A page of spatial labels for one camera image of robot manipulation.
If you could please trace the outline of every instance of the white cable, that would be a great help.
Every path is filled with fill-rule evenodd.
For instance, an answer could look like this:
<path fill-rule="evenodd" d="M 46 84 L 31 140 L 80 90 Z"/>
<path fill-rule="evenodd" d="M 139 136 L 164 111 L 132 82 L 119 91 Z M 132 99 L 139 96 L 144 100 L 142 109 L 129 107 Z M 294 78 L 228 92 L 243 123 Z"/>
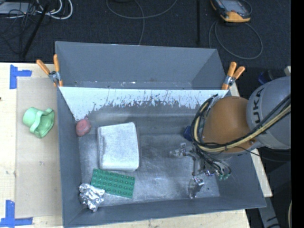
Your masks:
<path fill-rule="evenodd" d="M 46 14 L 46 15 L 50 16 L 53 19 L 68 19 L 73 14 L 73 4 L 72 4 L 72 1 L 68 0 L 68 2 L 69 2 L 71 10 L 70 10 L 70 13 L 67 16 L 65 16 L 65 17 L 56 17 L 56 16 L 53 16 L 52 14 Z"/>
<path fill-rule="evenodd" d="M 41 4 L 40 4 L 40 2 L 39 2 L 39 0 L 36 0 L 36 2 L 39 4 L 39 7 L 40 7 L 40 9 L 43 11 L 43 7 L 41 6 Z M 61 11 L 61 9 L 62 9 L 62 1 L 61 0 L 59 0 L 59 3 L 60 3 L 60 6 L 59 6 L 59 9 L 57 10 L 57 11 L 54 11 L 54 12 L 46 12 L 46 14 L 57 14 L 58 12 L 60 12 Z"/>
<path fill-rule="evenodd" d="M 39 4 L 40 9 L 43 10 L 43 7 L 40 5 L 39 0 L 36 0 L 36 2 Z M 62 0 L 59 0 L 59 2 L 60 2 L 59 9 L 57 11 L 54 11 L 54 12 L 51 12 L 51 11 L 50 12 L 46 12 L 46 15 L 50 16 L 53 19 L 68 19 L 73 14 L 73 4 L 72 4 L 72 1 L 68 0 L 69 6 L 70 6 L 71 10 L 70 10 L 70 13 L 67 16 L 65 16 L 65 17 L 56 17 L 56 16 L 54 16 L 54 14 L 57 14 L 57 13 L 59 13 L 62 10 L 62 7 L 63 7 Z"/>

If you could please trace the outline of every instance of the black cable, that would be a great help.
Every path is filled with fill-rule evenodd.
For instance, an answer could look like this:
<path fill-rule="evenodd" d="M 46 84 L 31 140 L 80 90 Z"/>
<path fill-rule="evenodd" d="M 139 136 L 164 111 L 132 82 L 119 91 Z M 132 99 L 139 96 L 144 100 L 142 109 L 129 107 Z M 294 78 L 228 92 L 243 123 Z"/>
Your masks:
<path fill-rule="evenodd" d="M 140 10 L 141 10 L 141 12 L 142 12 L 142 17 L 143 17 L 143 19 L 142 19 L 142 22 L 143 22 L 143 23 L 142 23 L 142 34 L 141 34 L 141 37 L 140 37 L 139 42 L 138 42 L 138 45 L 140 45 L 141 42 L 142 42 L 142 39 L 143 39 L 145 18 L 144 18 L 144 14 L 143 14 L 143 9 L 142 9 L 142 7 L 140 6 L 140 4 L 139 4 L 137 1 L 135 1 L 135 2 L 136 2 L 136 4 L 138 5 L 138 7 L 140 8 Z"/>
<path fill-rule="evenodd" d="M 252 152 L 252 151 L 249 151 L 249 150 L 247 150 L 247 149 L 245 149 L 245 148 L 243 148 L 243 147 L 239 147 L 239 146 L 236 146 L 235 148 L 243 149 L 243 150 L 245 150 L 245 151 L 247 151 L 247 152 L 249 152 L 249 153 L 251 153 L 251 154 L 254 154 L 254 155 L 258 156 L 258 157 L 261 157 L 262 159 L 265 159 L 265 160 L 268 160 L 268 161 L 272 161 L 272 162 L 280 162 L 280 163 L 282 163 L 282 162 L 287 162 L 287 161 L 289 161 L 289 160 L 286 160 L 286 161 L 278 161 L 278 160 L 266 158 L 266 157 L 263 157 L 262 155 L 256 154 L 256 153 L 254 153 L 254 152 Z"/>
<path fill-rule="evenodd" d="M 240 59 L 253 60 L 253 59 L 258 58 L 258 57 L 262 54 L 262 52 L 263 52 L 263 42 L 262 42 L 262 39 L 261 39 L 260 35 L 257 33 L 257 31 L 256 31 L 251 25 L 249 25 L 249 24 L 246 23 L 246 22 L 243 23 L 243 24 L 247 25 L 250 29 L 252 29 L 252 30 L 255 32 L 255 34 L 257 35 L 257 37 L 258 37 L 258 39 L 259 39 L 259 41 L 260 41 L 260 44 L 261 44 L 261 50 L 260 50 L 260 52 L 259 52 L 256 56 L 254 56 L 254 57 L 242 57 L 242 56 L 239 56 L 239 55 L 234 54 L 233 52 L 229 51 L 229 50 L 223 45 L 223 43 L 219 40 L 218 32 L 217 32 L 217 26 L 218 26 L 218 22 L 219 22 L 219 21 L 220 21 L 220 19 L 214 21 L 213 24 L 212 24 L 211 27 L 210 27 L 210 30 L 209 30 L 209 47 L 210 47 L 210 48 L 211 48 L 211 31 L 212 31 L 212 29 L 213 29 L 213 27 L 214 27 L 214 34 L 215 34 L 215 36 L 216 36 L 216 39 L 217 39 L 218 43 L 223 47 L 223 49 L 224 49 L 225 51 L 227 51 L 227 52 L 230 53 L 231 55 L 233 55 L 233 56 L 235 56 L 235 57 L 238 57 L 238 58 L 240 58 Z"/>
<path fill-rule="evenodd" d="M 154 17 L 160 16 L 160 15 L 162 15 L 162 14 L 168 12 L 171 8 L 173 8 L 173 6 L 174 6 L 174 5 L 176 4 L 176 2 L 177 2 L 177 0 L 175 0 L 175 1 L 173 2 L 173 4 L 172 4 L 168 9 L 166 9 L 165 11 L 163 11 L 163 12 L 161 12 L 161 13 L 158 13 L 158 14 L 149 15 L 149 16 L 142 16 L 142 17 L 128 17 L 128 16 L 124 16 L 124 15 L 121 15 L 121 14 L 116 13 L 115 11 L 113 11 L 113 10 L 110 8 L 110 6 L 109 6 L 108 1 L 109 1 L 109 0 L 106 0 L 106 5 L 107 5 L 108 9 L 109 9 L 112 13 L 116 14 L 117 16 L 122 17 L 122 18 L 125 18 L 125 19 L 148 19 L 148 18 L 154 18 Z"/>
<path fill-rule="evenodd" d="M 142 16 L 141 16 L 141 17 L 129 17 L 129 16 L 124 16 L 124 15 L 118 14 L 118 13 L 116 13 L 115 11 L 113 11 L 113 10 L 110 8 L 110 6 L 109 6 L 109 2 L 108 2 L 108 1 L 109 1 L 109 0 L 106 0 L 106 5 L 107 5 L 108 9 L 109 9 L 112 13 L 116 14 L 117 16 L 122 17 L 122 18 L 125 18 L 125 19 L 142 19 L 142 20 L 143 20 L 143 21 L 142 21 L 142 22 L 143 22 L 143 23 L 142 23 L 142 34 L 141 34 L 141 37 L 140 37 L 140 40 L 139 40 L 138 45 L 140 45 L 141 42 L 142 42 L 143 32 L 144 32 L 144 27 L 145 27 L 145 19 L 154 18 L 154 17 L 160 16 L 160 15 L 162 15 L 162 14 L 168 12 L 168 11 L 176 4 L 176 2 L 177 2 L 177 0 L 175 0 L 175 1 L 173 2 L 173 4 L 172 4 L 168 9 L 166 9 L 165 11 L 163 11 L 163 12 L 161 12 L 161 13 L 158 13 L 158 14 L 155 14 L 155 15 L 150 15 L 150 16 L 144 16 L 142 7 L 140 6 L 140 4 L 139 4 L 136 0 L 134 0 L 135 3 L 136 3 L 136 4 L 138 5 L 138 7 L 140 8 L 140 10 L 141 10 L 141 12 L 142 12 Z"/>

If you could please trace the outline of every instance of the gray bin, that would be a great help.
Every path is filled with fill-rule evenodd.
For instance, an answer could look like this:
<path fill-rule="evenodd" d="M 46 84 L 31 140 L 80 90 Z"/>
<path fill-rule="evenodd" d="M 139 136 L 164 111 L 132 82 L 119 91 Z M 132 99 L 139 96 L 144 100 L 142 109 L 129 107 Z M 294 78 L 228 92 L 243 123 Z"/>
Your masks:
<path fill-rule="evenodd" d="M 64 87 L 74 87 L 82 101 L 84 88 L 172 90 L 198 92 L 221 89 L 225 73 L 216 49 L 151 47 L 59 42 L 55 51 Z M 187 142 L 182 133 L 197 107 L 144 104 L 135 107 L 104 105 L 88 113 L 92 129 L 78 137 L 69 99 L 57 89 L 62 211 L 64 227 L 158 219 L 235 209 L 265 207 L 265 199 L 250 154 L 227 160 L 231 176 L 218 181 L 205 177 L 196 199 L 188 198 L 193 162 L 170 158 L 169 151 Z M 105 195 L 97 212 L 83 209 L 78 186 L 89 182 L 98 168 L 97 128 L 133 122 L 140 148 L 140 166 L 132 199 Z"/>

